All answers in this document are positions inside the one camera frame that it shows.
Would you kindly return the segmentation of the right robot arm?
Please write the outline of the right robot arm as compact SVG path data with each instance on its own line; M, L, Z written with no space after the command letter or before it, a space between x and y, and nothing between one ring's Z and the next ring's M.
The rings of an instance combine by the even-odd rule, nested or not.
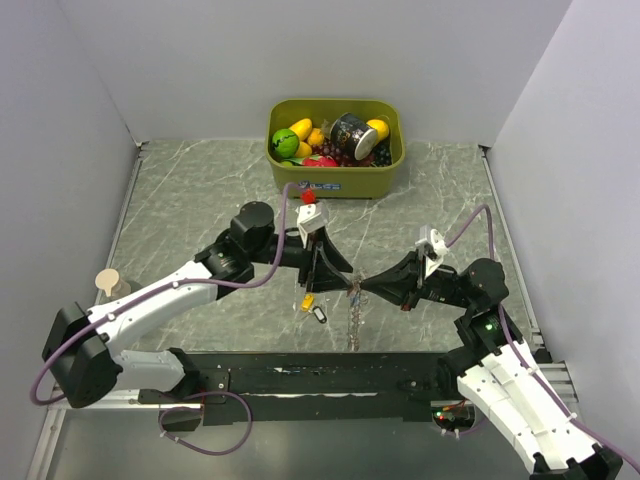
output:
M509 290L502 265L480 258L461 273L449 266L428 273L427 262L411 252L361 287L404 311L421 300L464 309L455 322L462 345L439 360L439 391L470 400L532 479L615 478L623 466L620 454L576 425L504 312Z

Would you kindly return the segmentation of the black tag key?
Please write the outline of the black tag key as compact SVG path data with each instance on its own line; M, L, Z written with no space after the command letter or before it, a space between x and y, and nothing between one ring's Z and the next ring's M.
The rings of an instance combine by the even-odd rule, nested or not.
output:
M326 324L328 321L328 317L323 311L323 309L319 306L315 306L311 309L313 316L320 324Z

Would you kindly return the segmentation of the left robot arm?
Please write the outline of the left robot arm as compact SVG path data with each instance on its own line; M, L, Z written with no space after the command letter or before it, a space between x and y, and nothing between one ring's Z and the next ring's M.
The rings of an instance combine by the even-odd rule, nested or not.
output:
M177 271L119 300L83 310L61 309L45 347L45 368L73 408L96 403L113 391L155 390L185 402L204 382L179 348L142 352L131 345L163 323L241 289L265 284L255 264L292 268L309 293L347 290L352 265L328 237L324 203L297 209L297 225L274 221L264 202L249 202L216 241Z

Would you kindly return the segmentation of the large metal keyring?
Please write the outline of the large metal keyring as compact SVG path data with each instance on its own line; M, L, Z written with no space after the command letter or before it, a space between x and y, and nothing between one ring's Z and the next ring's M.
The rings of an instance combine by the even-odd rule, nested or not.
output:
M358 352L360 349L360 327L364 324L363 310L368 303L368 294L360 288L365 280L363 271L358 271L352 279L353 287L347 291L348 299L348 325L347 325L347 349L349 352ZM356 307L350 306L350 300L354 295L360 296L360 304Z

